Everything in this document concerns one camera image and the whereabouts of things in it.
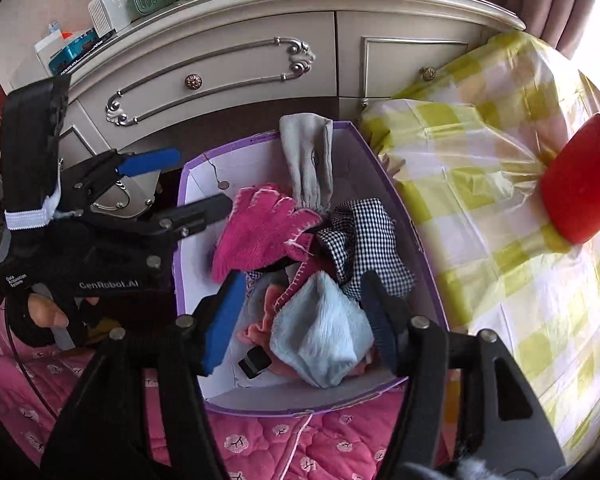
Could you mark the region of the left hand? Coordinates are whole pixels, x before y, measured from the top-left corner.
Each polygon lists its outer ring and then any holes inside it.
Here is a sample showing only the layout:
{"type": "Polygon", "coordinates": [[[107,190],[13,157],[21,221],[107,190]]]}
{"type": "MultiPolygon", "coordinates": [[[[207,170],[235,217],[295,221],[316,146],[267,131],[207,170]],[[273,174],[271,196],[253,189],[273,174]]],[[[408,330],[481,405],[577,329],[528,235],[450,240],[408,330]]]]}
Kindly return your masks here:
{"type": "Polygon", "coordinates": [[[52,298],[31,289],[6,297],[5,324],[28,347],[54,347],[60,352],[87,348],[106,336],[102,324],[91,327],[79,317],[77,310],[68,315],[52,298]]]}

